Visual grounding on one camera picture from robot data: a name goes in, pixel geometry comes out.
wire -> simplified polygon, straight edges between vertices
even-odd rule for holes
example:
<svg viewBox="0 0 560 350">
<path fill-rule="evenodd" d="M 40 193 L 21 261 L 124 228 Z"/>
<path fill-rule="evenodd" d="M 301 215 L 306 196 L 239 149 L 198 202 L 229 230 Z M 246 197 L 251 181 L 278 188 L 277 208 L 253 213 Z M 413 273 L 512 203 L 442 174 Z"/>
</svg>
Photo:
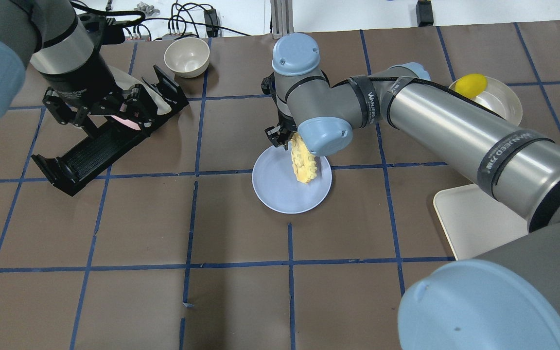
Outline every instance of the wire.
<svg viewBox="0 0 560 350">
<path fill-rule="evenodd" d="M 177 20 L 178 22 L 189 23 L 189 24 L 196 24 L 196 25 L 198 25 L 198 26 L 213 27 L 211 24 L 198 23 L 198 22 L 188 22 L 188 21 L 186 21 L 186 20 L 184 20 L 184 19 L 178 20 L 178 19 L 167 18 L 167 17 L 146 18 L 146 19 L 144 20 L 144 22 L 146 22 L 147 20 L 156 20 L 156 19 L 162 19 L 162 20 Z M 222 27 L 222 26 L 215 26 L 215 27 L 218 28 L 218 29 L 224 29 L 225 31 L 229 31 L 229 32 L 232 32 L 232 33 L 236 33 L 236 34 L 239 34 L 239 35 L 246 36 L 246 37 L 249 37 L 249 36 L 250 36 L 249 34 L 246 34 L 246 33 L 240 32 L 240 31 L 236 31 L 235 29 L 230 29 L 230 28 Z"/>
<path fill-rule="evenodd" d="M 148 39 L 149 40 L 153 40 L 153 35 L 151 34 L 151 30 L 148 29 L 148 27 L 146 27 L 144 24 L 138 24 L 138 33 L 140 33 L 140 27 L 144 27 L 146 29 L 146 31 L 148 32 Z"/>
<path fill-rule="evenodd" d="M 81 0 L 70 0 L 71 2 L 75 1 L 75 2 L 79 2 L 80 4 L 87 6 L 85 2 L 81 1 Z"/>
<path fill-rule="evenodd" d="M 212 10 L 215 9 L 215 7 L 213 7 L 213 5 L 210 4 L 195 4 L 194 2 L 188 2 L 187 4 L 181 5 L 181 9 L 184 9 L 185 6 L 187 5 L 192 5 L 191 7 L 189 7 L 189 9 L 185 9 L 185 11 L 187 11 L 187 14 L 189 14 L 189 10 L 191 9 L 195 9 L 196 7 L 200 7 L 202 9 L 203 12 L 207 11 L 207 9 L 204 8 L 204 6 L 209 6 Z M 213 21 L 213 18 L 210 18 L 211 20 L 211 30 L 215 32 L 215 23 Z"/>
<path fill-rule="evenodd" d="M 179 6 L 178 2 L 174 2 L 173 8 L 176 7 L 176 6 Z M 178 16 L 180 16 L 181 11 L 185 11 L 189 15 L 189 19 L 191 19 L 192 23 L 194 23 L 193 16 L 192 16 L 191 13 L 189 13 L 189 10 L 191 10 L 191 9 L 185 9 L 185 5 L 180 5 L 180 9 L 178 9 L 178 12 L 176 13 L 177 18 L 178 18 Z M 195 24 L 193 25 L 193 29 L 194 29 L 194 31 L 196 31 L 196 36 L 200 37 L 200 33 L 198 33 L 198 27 L 196 27 Z"/>
<path fill-rule="evenodd" d="M 116 24 L 115 27 L 131 27 L 131 26 L 137 26 L 138 24 L 144 22 L 144 20 L 146 19 L 146 14 L 143 13 L 142 11 L 100 11 L 97 9 L 92 9 L 90 7 L 78 4 L 76 2 L 71 2 L 70 3 L 73 7 L 75 7 L 75 9 L 78 10 L 82 10 L 85 11 L 87 13 L 93 13 L 93 14 L 98 14 L 101 16 L 139 16 L 140 18 L 136 18 L 135 20 L 128 20 L 127 22 L 125 22 L 124 24 Z"/>
</svg>

white wall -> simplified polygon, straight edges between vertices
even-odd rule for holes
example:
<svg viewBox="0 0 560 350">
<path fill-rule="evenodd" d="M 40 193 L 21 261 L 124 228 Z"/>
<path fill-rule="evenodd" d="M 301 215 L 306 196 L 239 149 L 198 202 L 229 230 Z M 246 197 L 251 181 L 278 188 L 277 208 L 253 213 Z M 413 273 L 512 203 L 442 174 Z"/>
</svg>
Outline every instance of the white wall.
<svg viewBox="0 0 560 350">
<path fill-rule="evenodd" d="M 114 11 L 130 10 L 140 0 L 113 0 Z M 85 0 L 105 9 L 106 0 Z M 173 0 L 146 0 L 169 17 Z M 220 24 L 251 35 L 269 32 L 269 0 L 205 0 L 218 11 Z M 560 19 L 560 0 L 433 0 L 434 25 L 532 22 Z M 294 0 L 295 31 L 349 31 L 353 29 L 416 26 L 416 0 Z M 204 23 L 202 10 L 191 11 L 196 22 Z M 153 38 L 167 33 L 165 20 L 144 23 Z M 198 27 L 200 35 L 204 27 Z M 223 36 L 234 36 L 224 31 Z"/>
</svg>

metal frame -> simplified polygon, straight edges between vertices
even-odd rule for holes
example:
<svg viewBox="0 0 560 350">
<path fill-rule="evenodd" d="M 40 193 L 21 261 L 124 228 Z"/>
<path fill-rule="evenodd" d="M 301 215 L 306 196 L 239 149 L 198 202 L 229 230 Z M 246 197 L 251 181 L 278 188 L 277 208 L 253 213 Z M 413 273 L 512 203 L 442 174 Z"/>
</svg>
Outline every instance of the metal frame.
<svg viewBox="0 0 560 350">
<path fill-rule="evenodd" d="M 271 37 L 293 33 L 293 0 L 271 0 Z"/>
</svg>

power adapter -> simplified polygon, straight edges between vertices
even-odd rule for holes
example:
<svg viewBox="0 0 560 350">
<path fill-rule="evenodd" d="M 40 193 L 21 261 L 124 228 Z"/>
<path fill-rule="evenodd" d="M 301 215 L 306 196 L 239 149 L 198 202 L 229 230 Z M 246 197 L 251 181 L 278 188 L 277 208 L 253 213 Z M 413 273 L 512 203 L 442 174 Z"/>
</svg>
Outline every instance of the power adapter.
<svg viewBox="0 0 560 350">
<path fill-rule="evenodd" d="M 220 29 L 217 27 L 220 25 L 220 19 L 217 17 L 215 9 L 204 11 L 204 23 L 207 25 L 207 37 L 217 37 L 220 32 Z"/>
<path fill-rule="evenodd" d="M 434 25 L 434 13 L 431 9 L 430 0 L 418 0 L 416 2 L 416 22 L 419 27 Z"/>
</svg>

black cable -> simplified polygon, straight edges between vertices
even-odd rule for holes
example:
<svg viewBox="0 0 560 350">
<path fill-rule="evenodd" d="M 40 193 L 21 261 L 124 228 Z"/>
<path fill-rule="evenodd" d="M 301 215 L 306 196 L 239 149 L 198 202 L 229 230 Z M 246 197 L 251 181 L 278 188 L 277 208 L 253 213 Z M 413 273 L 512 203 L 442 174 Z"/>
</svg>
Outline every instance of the black cable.
<svg viewBox="0 0 560 350">
<path fill-rule="evenodd" d="M 175 3 L 173 4 L 173 6 L 174 6 L 174 7 L 179 6 L 177 3 L 178 3 L 178 2 L 175 2 Z M 193 16 L 192 16 L 191 13 L 189 13 L 189 10 L 191 10 L 191 9 L 185 9 L 185 5 L 180 5 L 180 9 L 178 9 L 178 12 L 176 13 L 176 16 L 177 16 L 177 17 L 180 16 L 180 12 L 181 12 L 181 11 L 185 11 L 185 12 L 189 15 L 189 18 L 192 20 L 192 23 L 194 23 L 194 21 L 193 21 Z M 196 27 L 195 24 L 193 25 L 193 29 L 194 29 L 194 31 L 196 31 L 196 35 L 197 35 L 198 37 L 200 37 L 200 33 L 198 32 L 198 27 Z"/>
<path fill-rule="evenodd" d="M 92 14 L 98 14 L 101 16 L 139 16 L 140 18 L 136 18 L 135 20 L 128 20 L 126 23 L 124 24 L 118 24 L 116 25 L 116 27 L 131 27 L 131 26 L 137 26 L 138 24 L 144 22 L 144 20 L 146 19 L 146 14 L 143 13 L 142 11 L 100 11 L 97 9 L 92 9 L 90 7 L 78 4 L 76 2 L 71 2 L 70 3 L 73 7 L 75 7 L 75 9 L 78 10 L 82 10 L 85 11 L 87 13 L 92 13 Z"/>
<path fill-rule="evenodd" d="M 372 82 L 396 82 L 396 80 L 398 79 L 398 77 L 369 77 L 369 80 L 371 80 Z M 493 115 L 495 115 L 498 118 L 502 118 L 500 117 L 500 115 L 498 115 L 498 113 L 496 113 L 495 111 L 492 111 L 491 109 L 488 109 L 480 104 L 478 104 L 477 102 L 474 102 L 473 100 L 460 95 L 459 93 L 453 91 L 452 89 L 449 89 L 445 86 L 442 86 L 438 83 L 434 83 L 431 80 L 424 80 L 424 79 L 420 79 L 420 78 L 414 78 L 413 80 L 414 83 L 418 83 L 418 84 L 423 84 L 426 86 L 431 86 L 431 87 L 435 87 L 438 89 L 441 89 L 442 91 L 449 93 L 450 95 L 453 95 L 454 97 L 459 98 L 460 100 L 464 101 L 464 102 L 468 102 L 469 104 L 478 107 L 488 113 L 491 113 Z M 335 86 L 333 86 L 332 88 L 338 87 L 338 86 L 343 86 L 344 84 L 349 84 L 349 79 L 345 79 L 342 82 L 338 82 L 335 84 Z"/>
<path fill-rule="evenodd" d="M 215 9 L 215 7 L 213 7 L 213 5 L 211 5 L 211 4 L 196 4 L 194 2 L 188 2 L 187 4 L 184 4 L 183 6 L 187 6 L 187 5 L 195 5 L 193 8 L 201 7 L 202 9 L 205 9 L 203 6 L 208 6 L 211 9 Z"/>
<path fill-rule="evenodd" d="M 140 32 L 140 27 L 144 27 L 146 29 L 146 31 L 148 32 L 148 38 L 149 40 L 153 40 L 153 35 L 151 34 L 151 30 L 148 29 L 148 27 L 146 27 L 144 24 L 138 24 L 138 33 L 140 34 L 140 38 L 142 38 L 142 33 Z"/>
<path fill-rule="evenodd" d="M 173 18 L 173 17 L 174 17 L 174 6 L 175 6 L 176 4 L 178 4 L 178 0 L 176 0 L 176 1 L 172 4 L 172 6 L 170 6 L 170 18 Z M 176 29 L 174 29 L 174 22 L 172 22 L 172 20 L 169 20 L 169 21 L 168 21 L 168 23 L 167 23 L 167 29 L 168 29 L 168 30 L 170 29 L 170 24 L 172 25 L 172 30 L 173 30 L 173 31 L 176 31 Z"/>
<path fill-rule="evenodd" d="M 80 4 L 84 5 L 84 6 L 88 6 L 86 5 L 85 2 L 81 1 L 81 0 L 70 0 L 71 2 L 75 1 L 75 2 L 79 2 Z"/>
<path fill-rule="evenodd" d="M 167 18 L 167 17 L 154 17 L 154 18 L 146 18 L 144 21 L 147 21 L 147 20 L 154 20 L 154 19 L 178 20 L 178 19 Z M 189 23 L 189 24 L 197 24 L 198 26 L 213 27 L 211 24 L 198 23 L 198 22 L 187 22 L 187 21 L 184 20 L 184 19 L 178 20 L 178 22 Z M 229 31 L 229 32 L 232 32 L 232 33 L 236 33 L 236 34 L 239 34 L 239 35 L 246 36 L 246 37 L 249 37 L 249 36 L 250 36 L 249 34 L 246 34 L 246 33 L 240 32 L 240 31 L 236 31 L 235 29 L 230 29 L 230 28 L 222 27 L 222 26 L 215 26 L 215 27 L 218 28 L 218 29 L 224 29 L 225 31 Z"/>
</svg>

